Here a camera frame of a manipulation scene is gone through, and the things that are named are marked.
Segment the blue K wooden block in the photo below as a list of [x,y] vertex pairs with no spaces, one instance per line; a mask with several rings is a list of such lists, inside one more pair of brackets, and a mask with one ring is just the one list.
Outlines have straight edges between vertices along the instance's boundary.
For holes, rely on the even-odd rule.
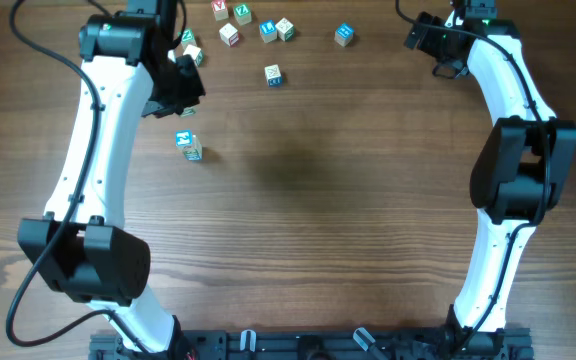
[[190,130],[178,131],[175,134],[175,143],[179,148],[192,146],[194,144],[194,135]]

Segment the green base tower block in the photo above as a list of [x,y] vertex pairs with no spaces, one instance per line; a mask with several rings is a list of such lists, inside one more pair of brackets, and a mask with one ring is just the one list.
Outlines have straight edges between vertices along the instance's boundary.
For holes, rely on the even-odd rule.
[[200,161],[203,158],[201,149],[184,149],[183,155],[189,161]]

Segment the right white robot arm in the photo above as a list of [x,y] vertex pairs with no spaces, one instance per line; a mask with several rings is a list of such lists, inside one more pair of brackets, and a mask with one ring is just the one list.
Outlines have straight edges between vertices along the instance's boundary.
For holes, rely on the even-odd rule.
[[470,175],[477,234],[449,323],[454,356],[501,350],[506,303],[525,246],[559,202],[576,150],[576,125],[546,104],[523,59],[515,24],[492,1],[454,1],[447,19],[407,17],[404,42],[480,86],[492,130]]

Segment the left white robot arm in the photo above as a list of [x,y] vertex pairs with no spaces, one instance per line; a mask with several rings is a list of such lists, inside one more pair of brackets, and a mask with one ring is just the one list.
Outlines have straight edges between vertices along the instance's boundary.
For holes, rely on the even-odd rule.
[[205,91],[193,59],[177,56],[187,24],[181,1],[131,1],[99,10],[78,35],[80,101],[60,179],[38,220],[17,240],[30,277],[86,304],[117,330],[131,359],[194,359],[178,319],[147,279],[147,243],[124,228],[127,173],[139,121],[181,114]]

